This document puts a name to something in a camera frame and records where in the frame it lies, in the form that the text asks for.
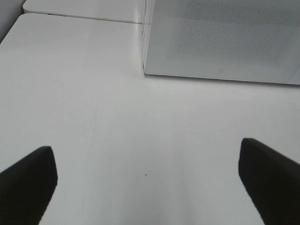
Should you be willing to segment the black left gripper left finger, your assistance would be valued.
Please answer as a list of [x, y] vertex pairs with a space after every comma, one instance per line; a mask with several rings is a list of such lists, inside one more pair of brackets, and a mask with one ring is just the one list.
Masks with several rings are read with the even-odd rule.
[[57, 187], [53, 150], [40, 147], [0, 173], [0, 223], [37, 225]]

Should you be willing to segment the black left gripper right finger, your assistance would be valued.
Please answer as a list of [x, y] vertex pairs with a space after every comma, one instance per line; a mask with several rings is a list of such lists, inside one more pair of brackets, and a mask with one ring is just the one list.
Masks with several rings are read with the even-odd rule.
[[300, 223], [300, 165], [253, 138], [241, 142], [238, 173], [266, 225]]

